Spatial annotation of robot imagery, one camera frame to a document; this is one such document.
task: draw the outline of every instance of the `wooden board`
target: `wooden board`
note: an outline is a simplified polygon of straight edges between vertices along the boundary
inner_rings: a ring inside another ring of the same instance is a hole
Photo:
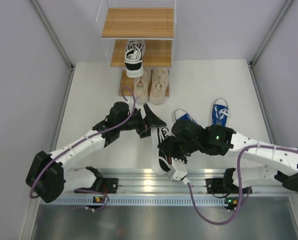
[[[124,55],[127,41],[127,39],[117,39],[115,41],[111,67],[125,67]],[[145,40],[143,66],[148,68],[170,68],[171,53],[171,40]]]
[[[109,8],[102,37],[173,39],[173,8]]]
[[[122,71],[122,76],[121,76],[121,82],[120,82],[120,90],[119,90],[119,95],[122,96],[122,88],[124,86],[127,86],[129,87],[130,89],[132,89],[134,91],[134,78],[129,78],[127,76],[127,72],[125,70]],[[152,86],[152,81],[150,82],[150,85],[149,85],[149,95],[150,95],[150,92],[151,92],[151,86]],[[131,96],[131,93],[129,91],[124,91],[124,95],[125,96]],[[169,86],[167,87],[167,90],[165,92],[165,95],[168,97],[169,96]]]

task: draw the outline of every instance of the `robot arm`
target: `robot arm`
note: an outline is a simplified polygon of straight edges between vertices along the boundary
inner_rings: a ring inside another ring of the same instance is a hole
[[[158,148],[165,153],[172,169],[168,172],[171,180],[182,180],[186,184],[187,157],[193,152],[211,156],[238,157],[263,164],[261,167],[241,170],[242,187],[281,185],[298,192],[298,149],[284,148],[259,142],[220,125],[203,128],[191,121],[181,119],[172,127],[173,136],[162,141]],[[208,179],[210,193],[237,193],[238,177],[235,168],[225,171],[222,179]]]
[[[142,118],[139,109],[134,109],[129,116],[128,104],[116,102],[109,115],[78,140],[56,151],[41,151],[36,154],[26,178],[27,185],[32,187],[36,182],[34,191],[46,203],[55,200],[62,192],[78,188],[92,188],[97,191],[103,181],[99,171],[93,167],[71,168],[87,155],[114,142],[120,136],[120,131],[135,130],[140,138],[145,138],[151,135],[151,128],[166,126],[146,104],[144,110],[145,118]]]

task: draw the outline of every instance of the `beige shoe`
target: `beige shoe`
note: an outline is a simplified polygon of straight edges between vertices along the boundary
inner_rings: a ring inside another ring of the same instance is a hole
[[[153,71],[150,102],[161,104],[164,101],[165,91],[169,85],[169,72],[165,67],[158,67]]]
[[[139,104],[145,104],[148,101],[148,88],[151,82],[151,70],[146,67],[143,69],[141,77],[134,78],[134,95],[139,97]]]

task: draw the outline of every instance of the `metal floor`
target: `metal floor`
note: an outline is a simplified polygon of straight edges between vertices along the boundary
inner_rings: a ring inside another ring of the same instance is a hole
[[[231,216],[223,207],[200,207],[214,221]],[[187,206],[84,208],[40,205],[33,240],[297,240],[288,197],[250,197],[237,218],[213,226]]]

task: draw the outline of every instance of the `shoe rack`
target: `shoe rack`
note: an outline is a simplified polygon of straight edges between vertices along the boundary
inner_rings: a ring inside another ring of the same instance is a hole
[[[102,0],[100,11],[97,23],[110,70],[114,73],[111,75],[117,78],[119,95],[122,95],[123,86],[134,88],[133,78],[127,77],[124,64],[125,45],[129,39],[145,41],[143,67],[167,68],[170,72],[176,25],[175,0]]]

